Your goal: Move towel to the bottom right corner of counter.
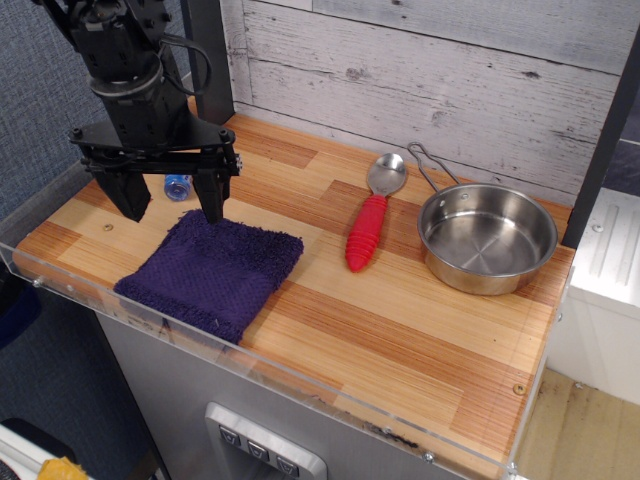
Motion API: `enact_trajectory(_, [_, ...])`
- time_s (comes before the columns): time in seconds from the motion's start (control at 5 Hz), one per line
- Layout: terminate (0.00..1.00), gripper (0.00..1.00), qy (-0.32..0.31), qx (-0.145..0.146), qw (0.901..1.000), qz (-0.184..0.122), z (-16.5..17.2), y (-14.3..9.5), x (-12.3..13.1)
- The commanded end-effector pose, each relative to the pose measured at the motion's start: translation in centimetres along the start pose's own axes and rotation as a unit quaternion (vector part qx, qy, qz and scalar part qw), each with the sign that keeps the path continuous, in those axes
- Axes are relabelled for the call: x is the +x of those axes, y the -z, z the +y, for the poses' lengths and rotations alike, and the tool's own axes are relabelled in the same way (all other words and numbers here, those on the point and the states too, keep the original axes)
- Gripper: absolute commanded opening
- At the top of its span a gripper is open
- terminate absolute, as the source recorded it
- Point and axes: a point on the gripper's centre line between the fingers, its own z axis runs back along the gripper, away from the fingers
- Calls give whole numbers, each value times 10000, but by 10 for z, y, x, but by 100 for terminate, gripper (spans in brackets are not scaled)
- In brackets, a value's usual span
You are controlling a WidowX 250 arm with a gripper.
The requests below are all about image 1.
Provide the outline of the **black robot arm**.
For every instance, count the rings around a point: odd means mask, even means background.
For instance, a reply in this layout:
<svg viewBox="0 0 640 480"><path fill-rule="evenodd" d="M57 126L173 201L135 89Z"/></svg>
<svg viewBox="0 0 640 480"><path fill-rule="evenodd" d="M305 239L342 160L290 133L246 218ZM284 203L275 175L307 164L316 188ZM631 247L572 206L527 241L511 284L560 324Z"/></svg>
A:
<svg viewBox="0 0 640 480"><path fill-rule="evenodd" d="M218 71L192 40L167 33L161 1L43 1L87 69L108 120L75 128L82 164L127 218L140 221L150 202L144 177L191 176L206 219L223 218L230 180L239 175L235 134L196 117L191 96Z"/></svg>

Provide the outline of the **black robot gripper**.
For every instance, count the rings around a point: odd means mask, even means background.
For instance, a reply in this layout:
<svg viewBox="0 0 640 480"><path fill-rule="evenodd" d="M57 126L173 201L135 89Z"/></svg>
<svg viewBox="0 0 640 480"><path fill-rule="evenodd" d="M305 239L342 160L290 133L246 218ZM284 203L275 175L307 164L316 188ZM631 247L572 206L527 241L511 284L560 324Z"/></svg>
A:
<svg viewBox="0 0 640 480"><path fill-rule="evenodd" d="M230 177L242 168L235 134L194 116L187 91L165 66L151 62L125 80L91 76L89 87L108 119L72 129L69 140L98 171L95 180L126 218L139 222L151 200L142 172L185 173L194 176L208 223L216 224L224 218Z"/></svg>

